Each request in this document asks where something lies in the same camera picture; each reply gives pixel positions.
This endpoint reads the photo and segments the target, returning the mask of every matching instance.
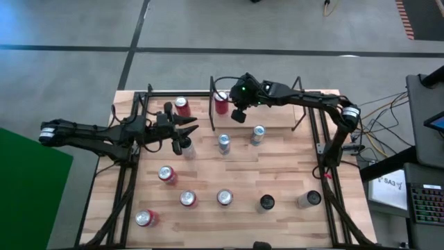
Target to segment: wooden table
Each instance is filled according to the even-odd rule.
[[[337,90],[323,91],[339,93]],[[116,93],[114,104],[118,117],[128,116],[133,93]],[[173,98],[150,98],[148,109],[151,112],[162,110],[165,101],[173,101]],[[207,97],[190,97],[189,102],[192,115],[198,118],[193,124],[198,124],[199,128],[191,134],[197,157],[185,160],[176,156],[168,141],[158,153],[142,151],[127,247],[251,248],[256,240],[269,242],[274,248],[330,247],[325,204],[300,210],[295,203],[296,197],[309,190],[322,193],[320,181],[311,175],[317,162],[309,117],[306,116],[294,132],[287,128],[267,130],[262,144],[254,147],[249,143],[249,128],[212,131]],[[300,117],[302,109],[294,110],[295,117]],[[333,136],[336,126],[329,117],[327,122]],[[232,138],[231,152],[227,156],[218,152],[220,133],[228,133]],[[149,148],[156,149],[157,145],[150,144]],[[355,162],[350,156],[343,159]],[[109,159],[103,158],[99,169],[110,164]],[[176,186],[165,185],[158,179],[157,171],[163,165],[170,165],[177,171],[179,182]],[[375,242],[359,170],[341,164],[338,172],[345,209],[366,237]],[[90,240],[109,216],[118,173],[119,167],[113,167],[96,177],[80,242]],[[216,193],[222,188],[234,193],[229,208],[221,208],[216,202]],[[193,210],[179,203],[180,193],[186,189],[194,190],[200,200]],[[255,204],[263,194],[271,194],[276,204],[270,212],[258,214]],[[160,214],[161,223],[154,228],[135,223],[135,214],[147,208]],[[339,216],[336,212],[334,215],[339,239],[343,242]],[[118,223],[116,241],[120,228]]]

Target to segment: green panel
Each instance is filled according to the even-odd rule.
[[[46,249],[72,160],[0,128],[0,249]]]

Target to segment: soda can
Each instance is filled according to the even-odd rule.
[[[136,223],[139,226],[155,226],[159,223],[159,215],[152,210],[142,210],[136,214]]]
[[[185,97],[178,97],[174,101],[174,106],[178,111],[178,115],[183,117],[191,116],[191,108],[189,107],[188,100]]]
[[[300,209],[311,208],[312,206],[318,205],[321,202],[321,199],[321,194],[315,190],[312,190],[299,196],[297,205]]]
[[[185,190],[180,194],[180,203],[187,208],[195,208],[198,203],[196,193],[191,190]]]
[[[262,125],[257,125],[253,129],[253,134],[251,135],[251,144],[253,146],[259,146],[259,144],[261,144],[262,139],[264,139],[265,131],[265,127]]]
[[[228,189],[222,189],[217,193],[217,201],[221,206],[227,207],[233,201],[233,193]]]
[[[180,148],[182,149],[182,155],[186,159],[194,159],[196,157],[196,150],[194,149],[193,142],[189,137],[186,137],[181,143]]]
[[[228,112],[228,95],[225,92],[218,93],[214,93],[214,106],[218,114],[224,115]]]
[[[219,136],[219,152],[223,155],[227,155],[230,152],[230,136],[227,134],[221,134]]]
[[[178,182],[178,175],[170,166],[163,166],[159,169],[159,179],[167,185],[174,185]]]
[[[275,206],[275,199],[271,195],[265,194],[256,203],[256,211],[258,213],[266,213],[269,210],[271,210],[274,206]]]

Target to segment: keyboard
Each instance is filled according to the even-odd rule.
[[[441,186],[410,183],[410,195],[416,223],[444,226],[444,191]]]

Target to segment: gray floor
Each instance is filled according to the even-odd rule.
[[[0,1],[0,44],[129,47],[142,0]],[[443,42],[408,40],[394,0],[342,0],[328,18],[323,1],[152,0],[139,47],[442,52]],[[36,140],[40,122],[64,118],[105,125],[127,53],[0,51],[0,126]],[[355,103],[405,90],[407,74],[430,73],[442,58],[344,58],[136,53],[127,90],[207,89],[210,76],[240,76],[340,89]],[[220,88],[229,88],[230,82]],[[383,103],[362,108],[363,114]],[[395,109],[393,130],[413,143],[408,104]],[[380,121],[389,126],[389,115]],[[378,138],[396,151],[406,145],[387,132]],[[97,157],[74,156],[48,248],[74,244]],[[370,158],[370,152],[364,154]],[[372,212],[377,239],[407,239],[402,219]]]

